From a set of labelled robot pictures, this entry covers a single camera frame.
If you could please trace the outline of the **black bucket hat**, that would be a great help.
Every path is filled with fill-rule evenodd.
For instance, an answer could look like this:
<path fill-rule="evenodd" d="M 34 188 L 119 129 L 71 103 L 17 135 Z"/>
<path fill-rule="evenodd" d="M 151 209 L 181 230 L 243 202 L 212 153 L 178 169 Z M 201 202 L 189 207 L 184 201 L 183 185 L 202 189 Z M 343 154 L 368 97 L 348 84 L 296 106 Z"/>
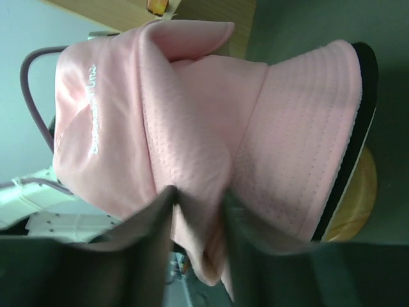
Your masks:
<path fill-rule="evenodd" d="M 313 241 L 352 239 L 368 220 L 377 196 L 376 166 L 366 139 L 376 112 L 378 63 L 367 44 L 354 43 L 353 48 L 360 63 L 362 99 L 338 177 Z"/>

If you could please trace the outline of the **pink bucket hat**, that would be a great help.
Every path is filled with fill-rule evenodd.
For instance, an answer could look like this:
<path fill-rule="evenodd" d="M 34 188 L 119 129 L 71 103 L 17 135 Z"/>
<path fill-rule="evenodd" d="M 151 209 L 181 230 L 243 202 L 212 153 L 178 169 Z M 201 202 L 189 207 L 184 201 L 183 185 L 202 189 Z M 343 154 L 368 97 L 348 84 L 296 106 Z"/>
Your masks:
<path fill-rule="evenodd" d="M 56 67 L 58 179 L 121 219 L 176 186 L 172 239 L 196 276 L 216 284 L 225 258 L 219 206 L 246 118 L 235 75 L 195 65 L 98 67 L 83 61 L 78 44 Z"/>
<path fill-rule="evenodd" d="M 351 44 L 266 65 L 228 65 L 245 111 L 232 186 L 243 202 L 290 237 L 310 241 L 341 168 L 362 98 Z"/>

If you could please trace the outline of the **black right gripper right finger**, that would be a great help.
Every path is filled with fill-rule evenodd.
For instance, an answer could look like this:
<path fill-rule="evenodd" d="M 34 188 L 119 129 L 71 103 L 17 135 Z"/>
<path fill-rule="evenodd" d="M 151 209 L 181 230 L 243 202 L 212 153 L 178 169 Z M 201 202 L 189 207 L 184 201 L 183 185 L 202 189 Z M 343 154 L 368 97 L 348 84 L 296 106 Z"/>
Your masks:
<path fill-rule="evenodd" d="M 227 192 L 224 227 L 236 306 L 407 306 L 408 246 L 304 242 Z"/>

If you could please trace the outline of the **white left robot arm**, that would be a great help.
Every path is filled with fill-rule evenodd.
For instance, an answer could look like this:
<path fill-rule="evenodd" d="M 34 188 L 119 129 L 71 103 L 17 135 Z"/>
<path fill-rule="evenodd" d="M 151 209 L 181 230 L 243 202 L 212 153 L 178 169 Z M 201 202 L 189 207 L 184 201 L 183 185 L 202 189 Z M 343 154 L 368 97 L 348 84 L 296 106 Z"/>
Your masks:
<path fill-rule="evenodd" d="M 89 242 L 118 223 L 71 194 L 51 166 L 1 184 L 1 235 Z"/>

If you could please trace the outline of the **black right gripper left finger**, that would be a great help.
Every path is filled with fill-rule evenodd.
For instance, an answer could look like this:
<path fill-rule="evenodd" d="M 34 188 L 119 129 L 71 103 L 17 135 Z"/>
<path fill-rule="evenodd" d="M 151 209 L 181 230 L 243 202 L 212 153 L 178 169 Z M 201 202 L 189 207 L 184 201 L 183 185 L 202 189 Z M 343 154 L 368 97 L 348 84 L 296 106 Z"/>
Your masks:
<path fill-rule="evenodd" d="M 177 189 L 167 186 L 96 242 L 30 237 L 20 222 L 3 228 L 1 305 L 161 306 L 177 196 Z"/>

